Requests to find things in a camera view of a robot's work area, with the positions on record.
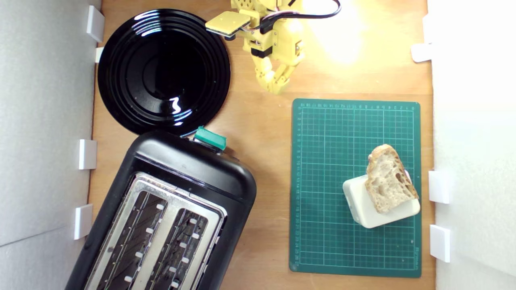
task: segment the black toaster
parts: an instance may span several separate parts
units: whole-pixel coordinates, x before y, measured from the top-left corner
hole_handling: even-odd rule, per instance
[[[218,289],[255,195],[251,173],[211,144],[139,136],[66,290]]]

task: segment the bread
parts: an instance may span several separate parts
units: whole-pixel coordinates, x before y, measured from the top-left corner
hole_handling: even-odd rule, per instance
[[[376,147],[369,155],[365,188],[376,211],[381,214],[406,201],[419,198],[405,174],[398,153],[388,144]]]

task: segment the glossy black plate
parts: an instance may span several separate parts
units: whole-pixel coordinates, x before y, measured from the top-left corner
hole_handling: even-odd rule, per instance
[[[185,11],[157,9],[129,19],[109,38],[99,90],[125,128],[184,136],[216,115],[228,94],[230,63],[222,39],[204,23]]]

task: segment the wooden table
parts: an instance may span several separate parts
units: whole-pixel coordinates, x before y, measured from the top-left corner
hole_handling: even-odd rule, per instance
[[[332,9],[330,0],[304,0]],[[429,254],[426,172],[433,167],[432,86],[428,63],[411,60],[410,45],[423,41],[425,0],[341,0],[342,12],[328,20],[303,21],[307,58],[289,89],[272,95],[259,87],[242,39],[228,42],[231,88],[222,110],[207,126],[229,146],[257,182],[253,210],[240,238],[222,289],[435,289],[435,261]],[[211,19],[230,9],[229,0],[103,0],[105,35],[146,10],[176,8]],[[135,139],[107,112],[95,93],[93,139],[98,165],[91,174],[89,202],[94,214]],[[291,107],[295,98],[417,101],[421,104],[423,162],[423,275],[420,279],[294,273],[288,269]],[[265,117],[265,112],[272,117]]]

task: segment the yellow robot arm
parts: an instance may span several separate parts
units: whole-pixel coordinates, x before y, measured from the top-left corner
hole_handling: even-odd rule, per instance
[[[281,93],[290,76],[304,58],[302,26],[298,18],[327,18],[328,15],[306,15],[292,11],[291,4],[301,6],[302,0],[231,0],[231,8],[206,23],[206,29],[228,40],[243,36],[244,50],[251,54],[256,79],[267,91]],[[274,70],[272,60],[280,65]]]

